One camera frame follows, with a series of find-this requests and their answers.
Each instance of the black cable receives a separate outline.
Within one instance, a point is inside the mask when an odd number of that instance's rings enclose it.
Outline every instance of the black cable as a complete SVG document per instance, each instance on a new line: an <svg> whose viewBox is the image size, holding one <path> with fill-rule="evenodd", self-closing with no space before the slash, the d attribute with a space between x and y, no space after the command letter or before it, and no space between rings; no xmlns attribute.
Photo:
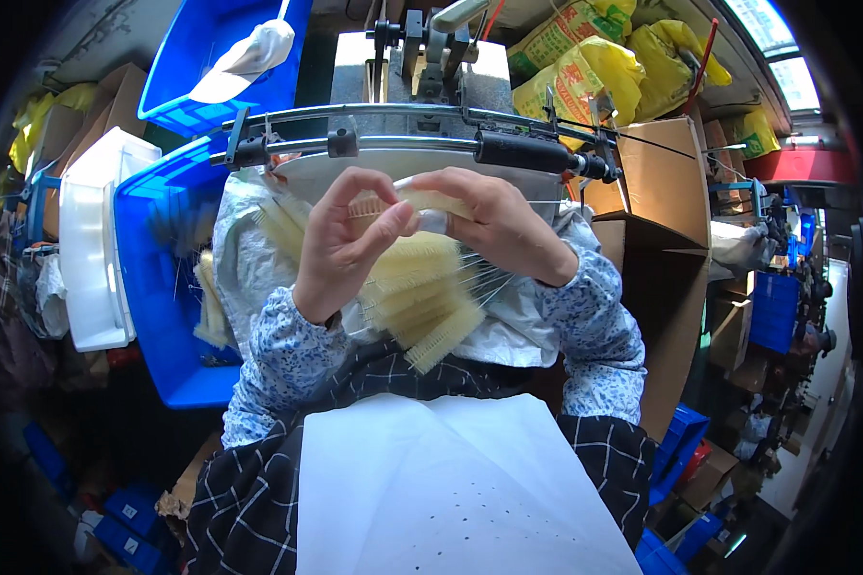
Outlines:
<svg viewBox="0 0 863 575"><path fill-rule="evenodd" d="M557 118L557 120L558 120L558 121L561 121L561 122L562 122L562 123L564 123L564 124L571 124L571 125L573 125L573 126L578 126L578 127L580 127L580 128L587 128L587 129L589 129L589 130L594 130L594 131L596 131L596 132L599 130L599 128L596 128L595 126L591 126L591 125L589 125L589 124L583 124L583 123L580 123L580 122L578 122L578 121L566 120L566 119L564 119L564 118ZM669 148L669 147L668 147L668 146L666 146L666 145L657 144L656 142L650 142L649 140L643 140L642 138L638 138L638 137L636 137L636 136L631 136L631 135L629 135L628 133L618 132L617 130L611 130L610 128L600 128L600 130L604 130L605 132L611 132L611 133L613 133L614 135L616 135L616 136L618 136L618 137L621 137L621 138L630 138L631 140L636 140L637 142L642 142L642 143L644 143L644 144L654 145L655 147L662 148L663 150L668 150L669 152L674 152L675 154L679 154L679 155L683 155L683 156L685 156L685 157L689 157L689 158L690 158L690 159L692 159L692 160L696 160L696 159L697 159L697 158L696 158L696 157L694 157L693 155L685 154L684 152L682 152L682 151L680 151L680 150L676 150L675 148Z"/></svg>

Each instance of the blue storage bin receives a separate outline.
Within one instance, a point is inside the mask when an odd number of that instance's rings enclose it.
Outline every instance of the blue storage bin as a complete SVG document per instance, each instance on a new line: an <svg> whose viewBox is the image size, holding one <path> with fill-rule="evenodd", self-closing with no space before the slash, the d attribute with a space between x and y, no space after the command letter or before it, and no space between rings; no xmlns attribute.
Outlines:
<svg viewBox="0 0 863 575"><path fill-rule="evenodd" d="M247 106L250 114L293 108L311 4L312 0L184 0L147 75L138 118L188 137L220 128ZM279 14L294 30L287 60L226 102L203 104L188 98L218 58L256 24Z"/></svg>
<svg viewBox="0 0 863 575"><path fill-rule="evenodd" d="M800 256L808 256L812 253L812 242L816 239L816 217L810 213L800 214L802 220L802 241L796 242L796 251Z"/></svg>
<svg viewBox="0 0 863 575"><path fill-rule="evenodd" d="M47 436L41 426L31 421L23 428L23 437L28 445L32 459L41 468L47 480L57 490L64 502L69 502L76 493L77 488L70 478L70 470L67 462L60 455L54 442Z"/></svg>
<svg viewBox="0 0 863 575"><path fill-rule="evenodd" d="M793 276L755 272L754 311L748 340L779 353L793 343L799 281Z"/></svg>
<svg viewBox="0 0 863 575"><path fill-rule="evenodd" d="M165 530L163 518L153 509L162 494L162 489L141 481L116 489L103 506L110 517L142 538L154 541Z"/></svg>
<svg viewBox="0 0 863 575"><path fill-rule="evenodd" d="M216 350L192 335L201 312L188 287L192 265L177 262L169 247L153 240L147 225L149 204L177 194L219 201L230 172L211 166L208 158L226 147L226 138L219 134L198 138L128 178L115 192L118 257L131 320L153 384L169 408L226 405L240 368L229 348ZM235 364L205 367L205 357L229 358Z"/></svg>
<svg viewBox="0 0 863 575"><path fill-rule="evenodd" d="M645 575L688 575L684 563L665 547L665 543L648 529L642 531L636 546L636 562Z"/></svg>
<svg viewBox="0 0 863 575"><path fill-rule="evenodd" d="M655 450L653 477L649 487L650 505L663 500L675 486L709 425L710 418L683 403L677 404L675 417L668 426L665 438Z"/></svg>
<svg viewBox="0 0 863 575"><path fill-rule="evenodd" d="M113 517L103 517L93 528L93 535L101 541L108 552L123 563L127 563L144 575L167 575L178 573L177 555L165 553Z"/></svg>
<svg viewBox="0 0 863 575"><path fill-rule="evenodd" d="M684 540L677 547L675 557L688 563L721 529L723 529L723 520L712 513L706 513L684 534Z"/></svg>

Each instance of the metal rod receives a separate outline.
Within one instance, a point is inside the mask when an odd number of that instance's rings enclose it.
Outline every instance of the metal rod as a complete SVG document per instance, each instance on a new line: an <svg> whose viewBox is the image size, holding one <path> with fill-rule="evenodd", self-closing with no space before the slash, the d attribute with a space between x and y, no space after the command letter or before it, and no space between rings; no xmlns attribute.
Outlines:
<svg viewBox="0 0 863 575"><path fill-rule="evenodd" d="M265 146L266 154L290 154L300 152L325 152L327 138L310 138L308 140L293 140L276 142ZM370 149L409 149L409 150L444 150L448 152L476 152L479 142L476 140L461 140L457 138L435 138L430 136L362 136L358 140L362 150ZM212 166L222 166L226 153L213 154L210 157Z"/></svg>
<svg viewBox="0 0 863 575"><path fill-rule="evenodd" d="M420 103L386 103L386 104L329 104L326 106L310 106L307 108L285 109L282 111L269 112L268 121L271 123L281 123L284 121L295 120L312 120L314 118L329 118L331 116L352 116L363 114L378 114L378 115L432 115L445 116L449 118L463 117L462 108L460 106L446 106L443 104L420 104ZM524 116L516 116L505 112L497 112L489 109L467 108L467 116L471 121L501 121L511 123L516 126L524 126L528 128L537 128L539 130L552 132L553 126L546 121L535 120L533 118L525 118ZM257 114L250 116L245 125L247 128L255 128L265 125L265 114ZM225 121L221 129L224 132L230 132L233 129L233 121ZM578 140L582 140L587 144L595 144L597 138L593 133L580 132L573 128L559 126L557 133L562 136L570 136ZM617 143L614 140L609 141L611 148L616 148Z"/></svg>

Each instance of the sleeve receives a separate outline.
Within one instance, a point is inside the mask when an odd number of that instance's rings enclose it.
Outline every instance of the sleeve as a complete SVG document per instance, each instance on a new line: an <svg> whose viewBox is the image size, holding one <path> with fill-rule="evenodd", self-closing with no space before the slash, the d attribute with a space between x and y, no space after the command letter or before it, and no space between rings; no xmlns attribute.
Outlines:
<svg viewBox="0 0 863 575"><path fill-rule="evenodd" d="M348 354L350 339L335 321L332 328L304 319L291 298L293 287L275 290L252 329L252 360L223 414L224 449L260 440L282 411L296 411Z"/></svg>
<svg viewBox="0 0 863 575"><path fill-rule="evenodd" d="M570 379L563 386L562 413L611 416L640 423L646 378L645 346L636 320L620 303L623 282L584 223L564 240L579 257L579 270L559 288L535 282L541 315L560 331Z"/></svg>

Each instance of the black roller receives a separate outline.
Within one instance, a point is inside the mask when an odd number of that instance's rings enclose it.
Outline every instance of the black roller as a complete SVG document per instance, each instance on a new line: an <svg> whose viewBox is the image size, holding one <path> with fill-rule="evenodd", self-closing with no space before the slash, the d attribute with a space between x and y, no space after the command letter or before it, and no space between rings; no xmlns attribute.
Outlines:
<svg viewBox="0 0 863 575"><path fill-rule="evenodd" d="M537 138L510 133L477 132L479 148L473 155L480 164L524 167L542 172L561 174L570 167L571 156L566 146Z"/></svg>

